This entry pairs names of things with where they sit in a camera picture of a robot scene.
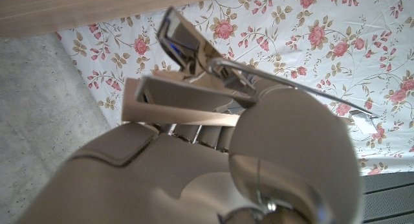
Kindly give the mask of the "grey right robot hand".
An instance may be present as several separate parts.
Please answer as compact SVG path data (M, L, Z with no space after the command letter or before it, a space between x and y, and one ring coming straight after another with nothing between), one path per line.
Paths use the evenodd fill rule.
M360 223L345 124L307 93L269 87L227 153L126 124L76 152L20 223Z

